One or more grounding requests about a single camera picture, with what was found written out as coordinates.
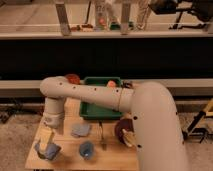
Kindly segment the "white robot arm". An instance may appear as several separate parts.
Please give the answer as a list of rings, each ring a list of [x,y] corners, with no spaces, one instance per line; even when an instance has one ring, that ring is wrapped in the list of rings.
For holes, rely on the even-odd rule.
[[[64,115],[64,99],[71,97],[133,117],[139,171],[190,171],[186,146],[169,90],[158,82],[134,89],[71,84],[63,76],[40,83],[46,97],[44,123],[56,128]]]

